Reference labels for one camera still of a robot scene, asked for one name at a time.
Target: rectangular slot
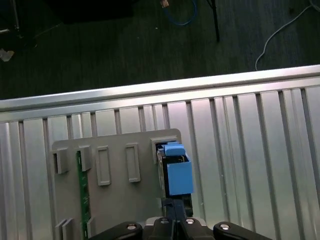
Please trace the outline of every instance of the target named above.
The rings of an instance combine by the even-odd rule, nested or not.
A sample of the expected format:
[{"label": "rectangular slot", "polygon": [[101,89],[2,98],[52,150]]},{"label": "rectangular slot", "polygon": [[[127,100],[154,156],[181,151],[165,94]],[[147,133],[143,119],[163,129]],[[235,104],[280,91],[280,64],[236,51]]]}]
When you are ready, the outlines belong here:
[{"label": "rectangular slot", "polygon": [[85,186],[83,187],[83,193],[84,193],[85,195],[88,195],[88,194],[89,194],[88,185],[85,185]]},{"label": "rectangular slot", "polygon": [[85,172],[91,169],[91,149],[89,146],[82,146],[79,148],[78,152],[81,153],[81,169]]},{"label": "rectangular slot", "polygon": [[96,149],[96,175],[99,186],[111,184],[108,151],[108,146],[101,146]]},{"label": "rectangular slot", "polygon": [[159,148],[159,145],[161,144],[167,144],[169,142],[177,142],[178,138],[176,135],[173,136],[165,136],[165,137],[153,137],[150,139],[151,145],[152,145],[152,157],[153,157],[153,163],[157,164],[157,150]]},{"label": "rectangular slot", "polygon": [[131,143],[125,146],[128,178],[130,183],[140,182],[140,167],[138,158],[138,144]]},{"label": "rectangular slot", "polygon": [[86,215],[90,214],[89,204],[85,205],[84,210],[85,210],[85,214],[86,214]]},{"label": "rectangular slot", "polygon": [[56,153],[53,154],[53,165],[54,165],[54,173],[58,174],[58,156]]}]

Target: black stand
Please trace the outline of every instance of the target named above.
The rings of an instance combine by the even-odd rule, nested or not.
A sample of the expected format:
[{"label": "black stand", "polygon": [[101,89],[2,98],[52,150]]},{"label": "black stand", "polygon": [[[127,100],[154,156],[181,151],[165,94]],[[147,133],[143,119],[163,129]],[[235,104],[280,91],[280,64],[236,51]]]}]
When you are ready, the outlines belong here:
[{"label": "black stand", "polygon": [[213,18],[214,18],[214,28],[215,28],[216,41],[220,42],[216,0],[211,0],[211,4],[212,4],[212,12],[213,12]]}]

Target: gray mounting plate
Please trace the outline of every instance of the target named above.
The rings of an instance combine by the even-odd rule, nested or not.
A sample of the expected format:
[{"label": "gray mounting plate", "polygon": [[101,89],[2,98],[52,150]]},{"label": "gray mounting plate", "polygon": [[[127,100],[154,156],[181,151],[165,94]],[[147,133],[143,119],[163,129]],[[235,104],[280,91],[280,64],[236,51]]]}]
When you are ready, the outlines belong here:
[{"label": "gray mounting plate", "polygon": [[72,238],[81,239],[78,150],[82,151],[82,170],[88,169],[89,237],[121,222],[142,222],[161,216],[162,190],[155,164],[155,144],[169,141],[181,143],[179,130],[165,129],[53,143],[51,165],[55,166],[52,171],[56,224],[73,219],[70,221]]}]

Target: dark carpet floor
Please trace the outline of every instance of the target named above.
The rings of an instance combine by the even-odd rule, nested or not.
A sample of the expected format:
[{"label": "dark carpet floor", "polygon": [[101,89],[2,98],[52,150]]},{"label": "dark carpet floor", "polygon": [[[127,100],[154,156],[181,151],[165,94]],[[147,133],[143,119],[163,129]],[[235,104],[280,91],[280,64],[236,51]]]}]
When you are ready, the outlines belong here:
[{"label": "dark carpet floor", "polygon": [[[37,37],[37,47],[0,62],[0,99],[254,71],[271,33],[308,5],[216,1],[220,43],[206,0],[197,0],[196,19],[183,27],[168,21],[158,0],[140,0],[132,18],[62,24]],[[190,0],[169,2],[177,19],[192,14]],[[26,22],[36,35],[59,20],[41,0],[30,0]],[[319,43],[320,13],[310,9],[276,35],[258,68],[320,64]]]}]

